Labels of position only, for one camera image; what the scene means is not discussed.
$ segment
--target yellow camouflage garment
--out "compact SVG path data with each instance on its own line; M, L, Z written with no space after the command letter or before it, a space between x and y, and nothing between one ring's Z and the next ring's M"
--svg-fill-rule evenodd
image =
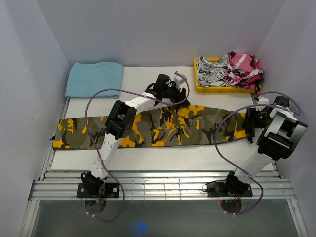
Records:
M136 115L130 135L119 148L169 147L208 145L214 143L219 123L230 111L202 105L189 105L178 109L170 106ZM236 113L221 128L218 142L230 142L246 137L242 128L245 113ZM107 116L89 117L88 126L100 148L105 133ZM54 149L94 149L87 133L84 118L67 118L59 121Z

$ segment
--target white table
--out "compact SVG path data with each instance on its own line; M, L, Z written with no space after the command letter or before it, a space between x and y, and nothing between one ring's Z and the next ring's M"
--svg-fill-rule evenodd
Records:
M200 94L195 90L193 67L131 67L124 68L122 88L143 93L146 87L163 73L171 78L174 72L185 74L190 85L188 100L192 105L236 110L252 104L250 94ZM122 101L135 96L122 93ZM107 115L117 99L96 98L92 101L88 116ZM65 118L83 117L88 99L71 98ZM220 151L232 162L242 165L258 148L246 139L219 145ZM95 150L56 151L51 169L54 171L89 170L97 157ZM224 171L233 167L217 154L213 145L168 148L118 149L112 163L112 171ZM264 170L273 170L270 164Z

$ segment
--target yellow plastic tray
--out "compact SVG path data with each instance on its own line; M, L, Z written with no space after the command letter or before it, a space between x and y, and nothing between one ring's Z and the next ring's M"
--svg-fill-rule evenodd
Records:
M212 61L213 63L220 60L220 58L208 58L208 60ZM202 87L198 83L198 71L197 71L197 58L194 59L194 73L196 79L196 88L198 93L254 93L255 89L241 89L231 86L213 86L213 87Z

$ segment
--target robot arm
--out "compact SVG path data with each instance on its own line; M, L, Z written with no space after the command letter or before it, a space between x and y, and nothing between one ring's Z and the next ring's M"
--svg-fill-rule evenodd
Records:
M186 90L180 85L184 83L185 76L175 76L173 81L170 77L160 74L156 83L147 87L143 93L144 97L137 97L133 100L122 102L117 100L105 122L106 130L104 141L100 149L101 158L97 158L93 167L87 172L81 174L81 180L85 189L91 195L99 195L104 185L103 179L106 179L108 173L104 170L101 160L105 166L108 166L114 157L115 151L132 130L135 116L158 104L157 101L147 98L155 97L158 100L170 99L172 103L183 101L186 98ZM177 106L187 106L189 102L185 100Z
M250 177L255 177L268 164L281 158L287 159L292 154L307 125L299 122L289 111L288 98L279 96L273 104L284 107L284 110L271 107L247 109L244 128L249 142L252 143L255 135L254 128L264 128L257 141L258 150L241 166L248 174L236 169L228 174L225 181L209 183L209 197L252 196Z

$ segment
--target blue towel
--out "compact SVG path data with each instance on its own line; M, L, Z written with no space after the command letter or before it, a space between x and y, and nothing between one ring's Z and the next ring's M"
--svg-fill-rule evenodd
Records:
M82 64L76 62L68 76L66 97L89 98L108 88L122 89L124 67L119 63L100 62ZM97 97L118 98L120 91L105 91Z

